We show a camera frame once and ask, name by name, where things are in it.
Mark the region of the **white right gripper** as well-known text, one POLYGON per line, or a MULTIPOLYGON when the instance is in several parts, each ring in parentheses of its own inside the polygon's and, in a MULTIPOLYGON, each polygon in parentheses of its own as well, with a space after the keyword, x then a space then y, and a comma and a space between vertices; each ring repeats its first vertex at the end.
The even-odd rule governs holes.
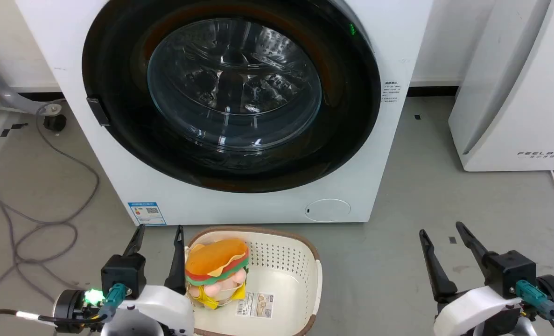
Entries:
MULTIPOLYGON (((456 229, 465 247, 471 250, 478 266, 488 268, 486 263, 488 249, 480 243, 464 223, 457 221, 456 229)), ((519 297, 505 299, 489 286, 472 289, 454 300, 458 289, 443 270, 426 230, 420 230, 418 236, 428 270, 433 299, 437 303, 449 303, 441 310, 433 323, 435 336, 460 336, 504 310, 506 306, 521 302, 519 297)))

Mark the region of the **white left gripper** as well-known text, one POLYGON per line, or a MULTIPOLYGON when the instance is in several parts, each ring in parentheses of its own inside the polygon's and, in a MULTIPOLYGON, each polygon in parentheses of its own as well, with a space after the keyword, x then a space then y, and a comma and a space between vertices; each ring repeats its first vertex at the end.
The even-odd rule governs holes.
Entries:
MULTIPOLYGON (((123 257, 141 248, 145 224, 140 224, 127 244, 123 257)), ((185 296, 185 246, 183 226, 174 239, 174 256, 164 286, 146 285, 135 300, 125 299, 114 317, 102 328, 104 336, 193 336, 194 309, 185 296)))

